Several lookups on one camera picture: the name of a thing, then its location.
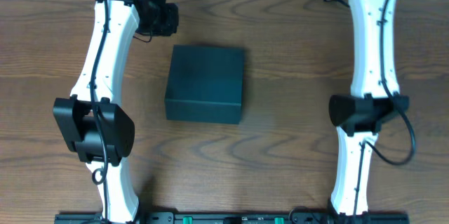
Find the dark green gift box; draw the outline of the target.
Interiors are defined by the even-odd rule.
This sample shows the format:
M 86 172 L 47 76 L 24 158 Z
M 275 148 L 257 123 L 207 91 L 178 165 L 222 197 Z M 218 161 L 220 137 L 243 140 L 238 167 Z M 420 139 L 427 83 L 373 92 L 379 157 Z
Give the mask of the dark green gift box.
M 242 48 L 175 45 L 164 98 L 166 118 L 238 124 L 244 59 Z

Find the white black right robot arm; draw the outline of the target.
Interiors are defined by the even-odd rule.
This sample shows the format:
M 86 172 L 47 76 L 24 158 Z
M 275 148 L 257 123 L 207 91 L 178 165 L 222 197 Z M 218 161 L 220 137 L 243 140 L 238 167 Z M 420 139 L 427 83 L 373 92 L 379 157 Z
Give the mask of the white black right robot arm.
M 410 100 L 400 93 L 394 67 L 396 0 L 347 0 L 354 28 L 354 73 L 349 95 L 332 95 L 329 115 L 338 134 L 337 175 L 320 223 L 407 223 L 400 213 L 370 213 L 367 185 L 372 154 L 403 166 L 416 152 L 416 137 L 405 112 Z M 390 160 L 376 147 L 383 123 L 400 116 L 410 135 L 405 159 Z

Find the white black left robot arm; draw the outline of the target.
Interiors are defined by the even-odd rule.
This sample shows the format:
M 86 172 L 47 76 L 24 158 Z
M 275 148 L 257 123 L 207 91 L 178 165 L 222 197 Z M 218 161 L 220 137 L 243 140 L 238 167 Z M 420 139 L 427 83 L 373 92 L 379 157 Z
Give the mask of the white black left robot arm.
M 121 106 L 133 40 L 149 43 L 177 31 L 170 0 L 95 0 L 95 22 L 83 69 L 53 116 L 69 151 L 91 172 L 102 201 L 99 213 L 60 213 L 56 223 L 148 223 L 130 179 L 128 156 L 135 125 Z

